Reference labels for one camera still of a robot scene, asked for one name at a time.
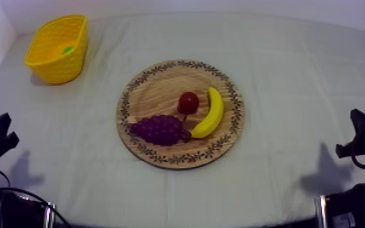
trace wood grain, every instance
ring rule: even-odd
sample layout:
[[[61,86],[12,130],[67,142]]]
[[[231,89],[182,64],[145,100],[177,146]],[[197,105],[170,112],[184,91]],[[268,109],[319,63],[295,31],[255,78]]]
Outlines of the wood grain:
[[[208,113],[208,88],[216,88],[224,101],[224,116],[217,129],[203,139],[158,146],[130,133],[129,124],[144,117],[173,115],[179,96],[194,92],[199,109],[189,115],[184,128],[193,129]],[[208,164],[225,154],[240,136],[244,124],[242,96],[234,83],[218,69],[203,62],[173,60],[155,64],[135,76],[118,102],[116,123],[126,147],[143,161],[164,169],[192,169]]]

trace floral border pattern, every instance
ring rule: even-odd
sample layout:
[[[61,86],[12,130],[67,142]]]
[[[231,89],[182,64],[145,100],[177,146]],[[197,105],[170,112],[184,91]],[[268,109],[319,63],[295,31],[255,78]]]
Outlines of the floral border pattern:
[[[138,137],[134,135],[129,128],[128,117],[130,116],[129,113],[129,98],[130,93],[134,91],[137,87],[139,87],[142,83],[146,82],[150,76],[155,75],[158,72],[163,72],[168,70],[172,67],[182,66],[182,67],[189,67],[194,69],[204,69],[206,72],[210,72],[213,76],[216,76],[220,80],[225,82],[225,88],[229,93],[229,98],[233,103],[233,116],[231,117],[231,126],[229,129],[229,133],[221,136],[215,143],[212,143],[205,151],[197,151],[194,154],[186,153],[184,155],[172,157],[166,157],[164,155],[157,154],[157,151],[149,149],[145,144],[140,143]],[[243,108],[243,102],[239,100],[239,94],[235,90],[235,85],[230,82],[229,77],[226,76],[224,73],[220,72],[215,67],[208,65],[204,62],[196,62],[196,61],[170,61],[164,65],[156,66],[148,71],[145,71],[141,74],[140,77],[136,78],[126,89],[126,92],[122,94],[121,97],[121,122],[120,125],[124,127],[126,134],[130,137],[130,142],[133,145],[137,145],[137,149],[140,153],[144,154],[148,158],[150,158],[154,163],[162,164],[162,163],[169,163],[169,164],[181,164],[181,163],[195,163],[201,159],[208,159],[213,158],[215,156],[215,152],[221,150],[225,144],[227,144],[232,135],[237,135],[239,133],[239,123],[243,115],[241,113],[241,109]]]

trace tabletop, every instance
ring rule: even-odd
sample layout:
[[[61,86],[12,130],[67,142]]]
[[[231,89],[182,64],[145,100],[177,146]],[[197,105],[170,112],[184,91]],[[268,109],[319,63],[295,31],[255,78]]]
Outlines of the tabletop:
[[[90,22],[82,73],[45,85],[20,36],[0,65],[0,114],[17,148],[0,158],[12,186],[97,227],[250,227],[314,215],[313,199],[365,182],[338,159],[365,112],[365,32],[267,15],[172,14]],[[199,169],[172,171],[133,156],[116,104],[140,71],[170,59],[211,64],[238,86],[240,139]],[[0,177],[0,187],[5,182]]]

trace apple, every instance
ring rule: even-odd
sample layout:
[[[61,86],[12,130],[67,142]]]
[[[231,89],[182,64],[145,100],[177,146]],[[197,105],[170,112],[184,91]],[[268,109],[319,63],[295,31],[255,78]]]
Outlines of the apple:
[[[199,106],[198,96],[193,92],[183,93],[178,100],[179,113],[189,115],[194,114]]]

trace toy fruit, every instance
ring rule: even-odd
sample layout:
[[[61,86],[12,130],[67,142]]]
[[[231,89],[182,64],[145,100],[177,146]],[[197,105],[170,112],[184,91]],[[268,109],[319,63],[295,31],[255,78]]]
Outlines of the toy fruit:
[[[192,138],[204,138],[210,135],[222,120],[224,102],[221,94],[213,87],[208,89],[210,108],[207,116],[191,131]]]
[[[183,93],[178,100],[179,113],[189,115],[194,114],[199,106],[199,99],[193,92]]]
[[[139,122],[130,125],[130,130],[146,140],[162,146],[171,146],[178,140],[187,142],[191,138],[190,132],[183,129],[182,122],[174,116],[159,115],[143,118]]]

